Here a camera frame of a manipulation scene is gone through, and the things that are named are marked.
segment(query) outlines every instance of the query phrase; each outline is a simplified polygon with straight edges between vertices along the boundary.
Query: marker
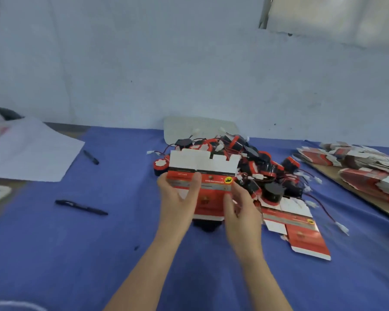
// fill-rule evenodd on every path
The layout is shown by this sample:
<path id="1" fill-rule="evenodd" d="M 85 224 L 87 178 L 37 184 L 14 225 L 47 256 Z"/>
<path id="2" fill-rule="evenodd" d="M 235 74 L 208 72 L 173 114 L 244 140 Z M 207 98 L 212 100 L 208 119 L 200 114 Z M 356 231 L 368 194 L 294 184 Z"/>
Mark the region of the marker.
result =
<path id="1" fill-rule="evenodd" d="M 84 150 L 85 156 L 87 156 L 95 165 L 99 165 L 98 159 L 92 156 L 88 151 Z"/>
<path id="2" fill-rule="evenodd" d="M 82 209 L 83 211 L 87 211 L 89 213 L 94 213 L 94 214 L 98 214 L 98 215 L 108 215 L 107 212 L 105 212 L 101 209 L 94 209 L 93 207 L 82 206 L 82 205 L 76 204 L 75 202 L 71 202 L 71 201 L 67 201 L 67 200 L 56 200 L 55 203 L 57 205 L 73 207 L 74 209 Z"/>

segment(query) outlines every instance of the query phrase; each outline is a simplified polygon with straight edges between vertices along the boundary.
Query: wall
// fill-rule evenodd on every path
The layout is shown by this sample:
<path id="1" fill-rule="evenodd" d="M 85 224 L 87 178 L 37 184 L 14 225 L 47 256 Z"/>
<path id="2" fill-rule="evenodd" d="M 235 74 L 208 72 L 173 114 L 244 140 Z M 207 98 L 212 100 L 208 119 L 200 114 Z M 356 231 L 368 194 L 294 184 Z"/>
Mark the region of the wall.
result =
<path id="1" fill-rule="evenodd" d="M 389 54 L 258 29 L 262 0 L 2 0 L 0 105 L 42 120 L 389 146 Z"/>

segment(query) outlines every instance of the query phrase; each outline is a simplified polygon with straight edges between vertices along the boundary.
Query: paper on wall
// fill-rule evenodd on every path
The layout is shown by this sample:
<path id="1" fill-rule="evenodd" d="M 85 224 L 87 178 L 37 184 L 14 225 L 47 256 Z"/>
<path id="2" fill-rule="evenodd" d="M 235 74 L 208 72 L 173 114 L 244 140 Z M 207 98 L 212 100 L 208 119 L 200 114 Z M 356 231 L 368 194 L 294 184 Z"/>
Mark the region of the paper on wall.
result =
<path id="1" fill-rule="evenodd" d="M 61 181 L 84 142 L 24 118 L 0 137 L 0 178 Z"/>

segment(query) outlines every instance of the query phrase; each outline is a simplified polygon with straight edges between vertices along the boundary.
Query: blue fabric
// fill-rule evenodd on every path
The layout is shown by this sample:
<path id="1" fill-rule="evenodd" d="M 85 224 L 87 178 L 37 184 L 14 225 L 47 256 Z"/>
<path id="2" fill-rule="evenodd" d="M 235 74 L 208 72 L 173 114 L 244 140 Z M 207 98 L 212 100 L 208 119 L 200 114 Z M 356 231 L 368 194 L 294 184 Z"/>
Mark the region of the blue fabric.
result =
<path id="1" fill-rule="evenodd" d="M 146 151 L 165 147 L 163 131 L 91 128 L 83 140 L 98 166 L 78 155 L 61 182 L 28 184 L 0 217 L 0 299 L 49 310 L 102 310 L 153 240 L 159 194 L 152 170 L 156 156 Z M 279 162 L 308 144 L 250 142 Z M 304 169 L 322 178 L 323 184 L 311 182 L 313 194 L 350 229 L 350 237 L 321 208 L 312 210 L 331 252 L 328 262 L 293 252 L 263 228 L 265 258 L 285 296 L 295 311 L 389 311 L 389 219 L 310 167 Z M 109 216 L 56 206 L 55 199 L 104 209 Z M 224 227 L 209 234 L 190 227 L 158 310 L 250 309 Z"/>

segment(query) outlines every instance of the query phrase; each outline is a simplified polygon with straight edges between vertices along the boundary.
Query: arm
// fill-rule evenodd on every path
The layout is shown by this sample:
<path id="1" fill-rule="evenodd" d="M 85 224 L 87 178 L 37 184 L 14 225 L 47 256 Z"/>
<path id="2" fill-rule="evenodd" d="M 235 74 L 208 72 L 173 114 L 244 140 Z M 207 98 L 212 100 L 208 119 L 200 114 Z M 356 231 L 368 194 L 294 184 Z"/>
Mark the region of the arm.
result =
<path id="1" fill-rule="evenodd" d="M 242 266 L 254 309 L 292 311 L 264 260 L 260 212 L 249 193 L 236 183 L 232 186 L 232 195 L 225 195 L 223 201 L 226 235 Z M 232 198 L 241 207 L 238 214 L 235 214 Z"/>
<path id="2" fill-rule="evenodd" d="M 157 308 L 174 255 L 192 222 L 202 179 L 199 173 L 195 173 L 183 200 L 167 183 L 166 176 L 161 175 L 157 181 L 161 212 L 156 237 L 104 311 L 151 311 Z"/>

